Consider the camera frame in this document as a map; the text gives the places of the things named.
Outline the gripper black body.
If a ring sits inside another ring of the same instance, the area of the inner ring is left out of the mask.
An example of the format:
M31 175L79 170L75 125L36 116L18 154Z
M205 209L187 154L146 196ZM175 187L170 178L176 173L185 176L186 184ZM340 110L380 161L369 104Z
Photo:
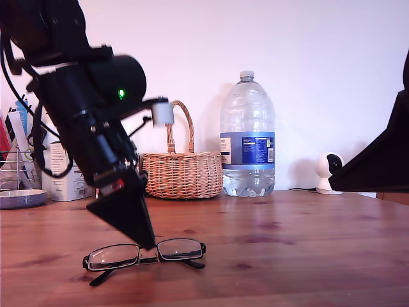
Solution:
M136 168L136 147L119 120L81 125L72 136L72 155L86 183L103 188L122 180L125 187L143 189L147 176Z

